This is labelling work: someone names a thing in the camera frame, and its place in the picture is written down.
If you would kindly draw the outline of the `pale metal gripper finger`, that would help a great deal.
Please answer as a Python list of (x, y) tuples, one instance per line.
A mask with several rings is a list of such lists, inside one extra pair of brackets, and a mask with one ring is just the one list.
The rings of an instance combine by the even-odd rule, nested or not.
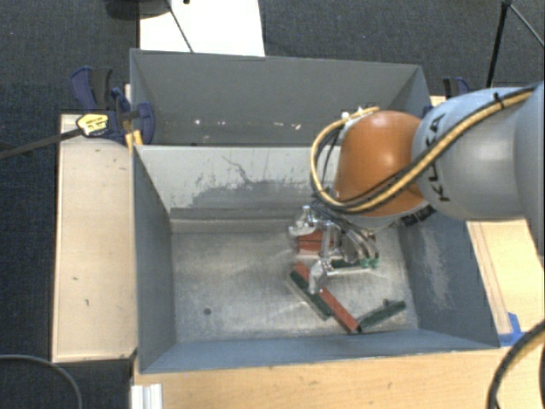
[(310, 205), (301, 207), (301, 212), (288, 227), (288, 237), (297, 239), (313, 233), (318, 225), (318, 217)]
[(328, 258), (319, 258), (309, 269), (308, 291), (312, 294), (321, 292), (328, 280), (328, 274), (333, 269), (332, 261)]

